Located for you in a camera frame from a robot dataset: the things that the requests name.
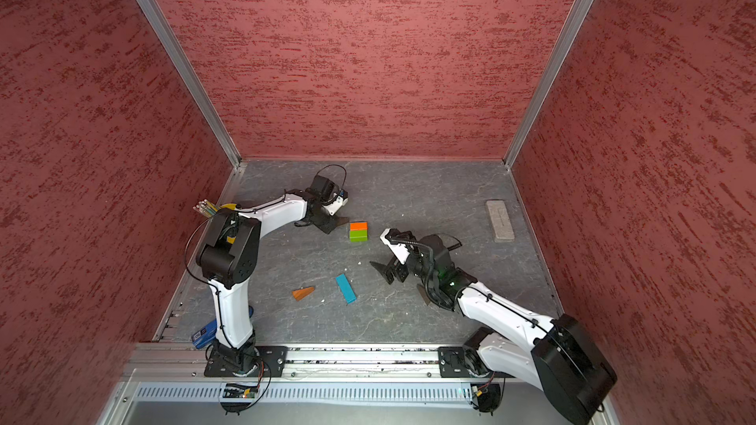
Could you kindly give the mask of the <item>orange rectangular block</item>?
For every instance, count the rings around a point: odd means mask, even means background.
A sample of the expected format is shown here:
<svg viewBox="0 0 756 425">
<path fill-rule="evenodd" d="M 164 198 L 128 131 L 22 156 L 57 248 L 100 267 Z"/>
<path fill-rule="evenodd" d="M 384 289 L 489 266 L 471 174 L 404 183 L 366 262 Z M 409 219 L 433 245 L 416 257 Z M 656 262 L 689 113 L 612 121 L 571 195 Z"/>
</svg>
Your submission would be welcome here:
<svg viewBox="0 0 756 425">
<path fill-rule="evenodd" d="M 351 222 L 350 223 L 350 231 L 362 231 L 362 230 L 368 230 L 367 222 Z"/>
</svg>

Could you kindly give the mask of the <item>green rectangular block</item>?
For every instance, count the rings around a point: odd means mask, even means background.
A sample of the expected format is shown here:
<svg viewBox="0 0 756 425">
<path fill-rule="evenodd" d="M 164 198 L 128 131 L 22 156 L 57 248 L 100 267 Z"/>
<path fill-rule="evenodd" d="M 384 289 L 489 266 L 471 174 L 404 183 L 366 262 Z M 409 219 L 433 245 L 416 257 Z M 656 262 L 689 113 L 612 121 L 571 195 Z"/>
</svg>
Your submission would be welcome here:
<svg viewBox="0 0 756 425">
<path fill-rule="evenodd" d="M 368 240 L 368 230 L 351 230 L 348 234 L 350 242 L 366 242 Z"/>
</svg>

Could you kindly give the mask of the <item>orange triangular block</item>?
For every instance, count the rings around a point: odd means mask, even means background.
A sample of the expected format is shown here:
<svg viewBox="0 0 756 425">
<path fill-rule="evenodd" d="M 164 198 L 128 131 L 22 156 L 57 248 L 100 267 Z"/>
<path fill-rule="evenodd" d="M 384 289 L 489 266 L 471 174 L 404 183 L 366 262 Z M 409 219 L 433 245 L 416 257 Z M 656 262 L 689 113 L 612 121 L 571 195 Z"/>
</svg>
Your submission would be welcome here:
<svg viewBox="0 0 756 425">
<path fill-rule="evenodd" d="M 303 287 L 300 289 L 295 289 L 291 294 L 293 295 L 293 298 L 295 301 L 299 302 L 303 299 L 305 299 L 307 296 L 311 295 L 315 291 L 314 286 L 308 286 Z"/>
</svg>

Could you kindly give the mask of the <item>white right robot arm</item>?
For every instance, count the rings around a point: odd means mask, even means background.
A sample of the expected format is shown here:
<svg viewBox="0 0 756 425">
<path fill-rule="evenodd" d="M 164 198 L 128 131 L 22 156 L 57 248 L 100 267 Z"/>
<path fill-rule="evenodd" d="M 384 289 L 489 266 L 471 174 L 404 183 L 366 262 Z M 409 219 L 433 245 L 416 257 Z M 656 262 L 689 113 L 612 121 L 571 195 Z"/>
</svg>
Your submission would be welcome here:
<svg viewBox="0 0 756 425">
<path fill-rule="evenodd" d="M 446 246 L 438 234 L 417 239 L 397 228 L 385 229 L 380 240 L 392 258 L 372 266 L 387 283 L 416 277 L 424 301 L 482 324 L 463 348 L 470 373 L 520 379 L 572 424 L 587 424 L 604 411 L 617 375 L 575 318 L 537 314 L 496 294 L 454 263 L 451 253 L 460 242 Z"/>
</svg>

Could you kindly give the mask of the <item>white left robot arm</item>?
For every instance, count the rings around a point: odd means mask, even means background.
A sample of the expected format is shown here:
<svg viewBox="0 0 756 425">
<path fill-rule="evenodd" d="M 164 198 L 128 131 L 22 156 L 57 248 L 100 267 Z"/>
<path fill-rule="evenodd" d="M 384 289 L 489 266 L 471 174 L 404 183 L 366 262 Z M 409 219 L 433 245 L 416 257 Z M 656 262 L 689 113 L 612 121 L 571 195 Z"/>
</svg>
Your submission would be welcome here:
<svg viewBox="0 0 756 425">
<path fill-rule="evenodd" d="M 304 190 L 287 191 L 253 208 L 223 206 L 210 217 L 196 265 L 215 297 L 214 352 L 234 368 L 246 371 L 254 358 L 248 281 L 257 266 L 262 238 L 289 224 L 314 226 L 329 234 L 344 223 L 338 212 L 346 204 L 344 187 L 316 175 Z"/>
</svg>

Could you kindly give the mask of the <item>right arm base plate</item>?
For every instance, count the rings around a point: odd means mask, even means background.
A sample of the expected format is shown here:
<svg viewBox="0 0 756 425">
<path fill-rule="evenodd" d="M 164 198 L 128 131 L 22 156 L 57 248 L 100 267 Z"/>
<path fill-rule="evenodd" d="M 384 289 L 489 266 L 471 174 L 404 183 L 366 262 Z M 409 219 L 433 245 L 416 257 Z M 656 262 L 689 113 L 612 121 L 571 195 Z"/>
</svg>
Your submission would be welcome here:
<svg viewBox="0 0 756 425">
<path fill-rule="evenodd" d="M 439 373 L 444 379 L 488 380 L 511 378 L 484 365 L 478 353 L 468 346 L 440 346 L 437 349 Z"/>
</svg>

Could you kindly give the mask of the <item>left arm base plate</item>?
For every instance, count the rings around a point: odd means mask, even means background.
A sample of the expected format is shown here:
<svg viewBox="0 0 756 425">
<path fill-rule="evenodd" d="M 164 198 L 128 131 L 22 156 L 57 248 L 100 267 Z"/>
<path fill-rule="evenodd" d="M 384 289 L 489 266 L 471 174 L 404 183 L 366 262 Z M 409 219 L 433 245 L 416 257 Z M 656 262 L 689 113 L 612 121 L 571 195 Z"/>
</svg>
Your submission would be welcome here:
<svg viewBox="0 0 756 425">
<path fill-rule="evenodd" d="M 289 349 L 285 346 L 248 346 L 233 349 L 212 344 L 204 376 L 208 378 L 252 379 L 261 375 L 279 378 L 283 375 Z"/>
</svg>

